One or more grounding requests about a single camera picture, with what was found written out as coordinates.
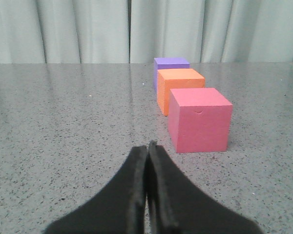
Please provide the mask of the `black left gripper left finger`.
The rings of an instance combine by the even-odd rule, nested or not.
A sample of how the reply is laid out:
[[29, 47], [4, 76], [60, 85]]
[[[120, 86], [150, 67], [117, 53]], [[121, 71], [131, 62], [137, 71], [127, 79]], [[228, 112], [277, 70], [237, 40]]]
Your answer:
[[116, 175], [87, 203], [51, 223], [46, 234], [142, 234], [146, 146], [133, 147]]

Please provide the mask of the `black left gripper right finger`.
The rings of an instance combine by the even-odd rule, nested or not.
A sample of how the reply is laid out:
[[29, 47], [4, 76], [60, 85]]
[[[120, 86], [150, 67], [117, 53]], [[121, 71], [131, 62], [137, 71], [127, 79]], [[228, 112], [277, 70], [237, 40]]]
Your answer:
[[153, 234], [259, 234], [253, 221], [196, 187], [163, 146], [149, 145], [147, 198]]

